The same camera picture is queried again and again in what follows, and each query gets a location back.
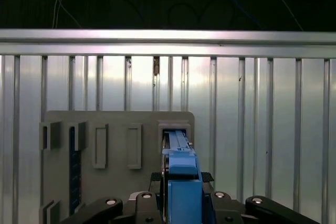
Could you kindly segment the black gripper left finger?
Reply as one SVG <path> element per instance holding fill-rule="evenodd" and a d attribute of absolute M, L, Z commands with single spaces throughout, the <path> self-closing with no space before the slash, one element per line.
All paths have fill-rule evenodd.
<path fill-rule="evenodd" d="M 161 173 L 152 173 L 148 191 L 132 193 L 127 202 L 104 197 L 82 207 L 61 223 L 164 223 Z"/>

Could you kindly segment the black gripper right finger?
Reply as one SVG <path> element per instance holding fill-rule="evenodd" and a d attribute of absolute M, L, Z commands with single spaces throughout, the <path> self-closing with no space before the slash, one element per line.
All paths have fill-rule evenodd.
<path fill-rule="evenodd" d="M 202 180 L 202 223 L 318 224 L 265 196 L 251 196 L 242 203 L 227 193 L 215 191 L 211 185 L 214 179 L 208 172 L 202 172 Z"/>

